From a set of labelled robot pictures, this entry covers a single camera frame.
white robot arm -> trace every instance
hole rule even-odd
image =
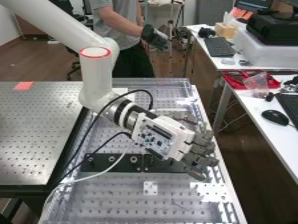
[[[0,4],[80,53],[83,83],[80,103],[100,112],[118,97],[112,90],[112,70],[119,57],[119,45],[111,38],[100,37],[48,0],[0,0]],[[192,117],[176,115],[175,119],[158,116],[127,98],[115,102],[104,116],[132,131],[134,140],[160,159],[184,162],[185,171],[204,180],[207,166],[216,166],[213,134],[179,121],[195,123]]]

metal table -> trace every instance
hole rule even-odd
[[[155,96],[159,114],[172,115],[175,111],[193,113],[200,124],[208,122],[203,102],[188,79],[118,79],[115,87],[147,89]],[[144,93],[135,95],[135,101],[148,107]],[[91,124],[88,115],[79,138]],[[102,118],[87,138],[78,158],[70,169],[82,161],[99,145],[122,129]],[[115,139],[102,153],[144,154],[126,137]],[[247,223],[220,149],[215,156],[221,160],[217,167],[209,168],[209,178],[200,183],[184,173],[108,173],[104,176],[62,187],[47,206],[40,223],[95,224],[95,223]],[[90,176],[76,170],[71,179]],[[154,181],[159,194],[148,196],[144,184]]]
[[[75,135],[83,84],[36,82],[27,90],[17,85],[0,83],[0,196],[22,198],[36,211]]]

cable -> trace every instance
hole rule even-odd
[[[120,95],[119,97],[116,97],[116,98],[115,98],[115,99],[114,99],[114,100],[112,100],[112,101],[103,107],[102,111],[99,112],[99,114],[98,114],[98,116],[96,116],[96,119],[94,120],[91,126],[90,126],[88,129],[87,129],[87,132],[86,132],[84,137],[83,137],[83,139],[82,139],[82,142],[80,142],[80,144],[79,144],[79,146],[78,146],[78,150],[76,150],[76,152],[74,153],[74,155],[72,155],[71,159],[68,160],[68,162],[66,163],[62,172],[66,171],[66,169],[68,168],[68,166],[70,166],[70,164],[72,163],[74,159],[76,158],[78,153],[80,152],[82,146],[83,146],[83,144],[84,144],[84,142],[86,142],[87,136],[88,136],[88,134],[90,134],[90,132],[91,132],[91,129],[94,128],[94,126],[95,126],[95,124],[96,124],[96,122],[98,122],[98,120],[99,120],[99,118],[100,118],[103,112],[107,110],[107,108],[108,108],[108,107],[110,107],[110,106],[111,106],[119,99],[122,99],[123,97],[126,97],[126,96],[128,96],[128,95],[131,95],[131,94],[134,94],[134,93],[138,93],[138,92],[144,92],[144,93],[147,93],[147,94],[150,95],[150,97],[151,97],[151,104],[150,104],[150,108],[148,108],[148,110],[152,110],[152,108],[154,108],[154,103],[155,103],[155,99],[154,99],[154,95],[152,95],[152,93],[151,93],[148,90],[146,90],[146,89],[138,89],[138,90],[130,91],[128,93],[126,93],[126,94]]]
[[[83,161],[64,174],[64,176],[60,178],[62,182],[64,178],[95,156],[95,154],[106,147],[106,145],[119,136],[119,135],[127,135],[130,138],[132,138],[132,135],[128,132],[119,132],[116,135],[114,135],[104,144],[90,154],[87,158],[83,159]]]
[[[289,126],[292,126],[293,128],[296,128],[296,126],[293,124],[289,124]]]
[[[227,111],[237,104],[239,104],[239,101],[236,100],[236,102],[231,103],[231,105],[228,106]]]
[[[229,106],[231,106],[232,104],[235,104],[236,102],[239,102],[239,100],[233,100],[233,101],[229,103]]]
[[[248,115],[248,114],[245,113],[245,114],[241,115],[237,119],[235,119],[229,124],[227,124],[227,126],[219,131],[219,133],[220,133],[221,131],[224,131],[224,130],[228,128],[228,126],[231,126],[236,121],[239,121],[243,117],[245,117],[245,115]]]
[[[90,158],[92,158],[92,156],[102,150],[102,148],[104,148],[104,146],[119,136],[119,135],[127,135],[130,138],[132,138],[132,135],[130,134],[130,133],[127,133],[127,132],[120,132],[120,133],[118,133],[116,135],[114,135],[106,142],[104,142],[104,144],[92,152],[92,154],[91,154],[91,156],[90,157],[87,157],[87,158],[84,158],[83,159],[83,161],[71,169],[71,171],[63,176],[63,178],[62,178],[62,180],[87,162],[87,160],[90,159]],[[50,196],[48,196],[48,198],[47,198],[47,200],[46,200],[46,203],[44,203],[44,207],[43,207],[43,211],[44,211],[44,209],[46,209],[46,207],[47,207],[47,204],[48,204],[48,202],[50,202],[50,199],[52,198],[52,196],[54,196],[54,194],[55,194],[55,192],[56,192],[56,190],[60,188],[60,187],[63,187],[63,186],[66,186],[66,185],[70,185],[70,184],[74,184],[74,183],[79,183],[79,182],[82,182],[82,181],[86,181],[86,180],[90,180],[90,179],[92,179],[92,178],[95,178],[95,177],[99,177],[99,176],[102,176],[102,175],[104,175],[107,172],[110,172],[114,168],[115,168],[115,166],[120,163],[120,161],[123,160],[123,158],[124,158],[124,156],[126,156],[126,154],[127,154],[127,152],[128,152],[128,149],[130,148],[127,148],[127,150],[124,151],[124,153],[123,153],[123,155],[120,156],[120,158],[119,158],[119,160],[114,163],[114,165],[107,169],[107,170],[104,170],[103,172],[100,172],[100,173],[98,173],[98,174],[95,174],[95,175],[92,175],[92,176],[88,176],[88,177],[84,177],[84,178],[82,178],[82,179],[78,179],[78,180],[72,180],[72,181],[68,181],[67,183],[62,183],[62,184],[59,184],[58,185],[58,187],[52,190],[52,192],[51,192],[51,194],[50,194]]]

desk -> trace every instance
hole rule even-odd
[[[187,79],[123,79],[118,82],[118,87],[124,86],[130,91],[140,88],[151,91],[158,114],[171,115],[176,111],[188,111],[199,120],[208,122],[197,89]],[[150,99],[144,93],[135,95],[135,101],[143,107],[148,106]],[[70,168],[120,130],[102,118]],[[128,153],[146,153],[126,137],[115,139],[103,153],[122,153],[127,148]],[[247,224],[219,146],[215,156],[220,159],[220,165],[208,169],[211,178],[204,183],[199,183],[184,173],[111,172],[103,177],[62,187],[47,206],[40,223],[173,224],[192,221]],[[78,170],[70,178],[78,179],[92,174]],[[159,196],[144,195],[144,181],[156,181]],[[200,186],[197,190],[191,188],[193,183]]]
[[[187,69],[188,69],[188,58],[189,58],[189,52],[191,52],[191,39],[192,36],[196,39],[196,42],[200,44],[200,46],[203,47],[203,50],[207,54],[207,57],[211,59],[217,71],[224,71],[224,70],[267,70],[267,71],[298,71],[298,66],[295,68],[289,68],[289,67],[263,67],[263,66],[241,66],[240,65],[240,60],[247,60],[245,56],[243,54],[236,53],[235,55],[235,60],[236,60],[236,64],[235,65],[225,65],[221,63],[223,58],[217,58],[217,57],[212,57],[208,51],[208,47],[204,41],[204,38],[201,38],[199,36],[199,31],[200,29],[205,27],[205,28],[212,28],[215,29],[215,26],[208,26],[208,25],[193,25],[193,26],[187,26],[188,29],[188,51],[187,51],[187,57],[185,57],[185,67],[184,67],[184,77],[187,77]]]
[[[284,82],[292,80],[293,77],[295,75],[275,76],[279,81]],[[251,116],[260,132],[263,133],[271,147],[273,148],[291,175],[293,176],[293,179],[298,184],[298,131],[291,126],[284,127],[275,123],[271,123],[261,116],[261,113],[265,110],[279,110],[284,114],[287,114],[276,98],[269,103],[264,99],[251,97],[248,90],[235,90],[233,88],[231,88],[229,84],[225,83],[217,116],[213,123],[215,132],[219,133],[219,130],[221,128],[232,93],[236,95],[248,115]]]
[[[21,198],[39,215],[76,135],[82,83],[0,83],[0,197]]]

person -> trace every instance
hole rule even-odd
[[[143,27],[139,0],[91,0],[95,32],[112,38],[120,46],[114,77],[155,77],[143,41],[160,50],[168,46],[168,36],[152,25]]]
[[[64,12],[74,17],[74,7],[71,1],[67,0],[50,0]]]

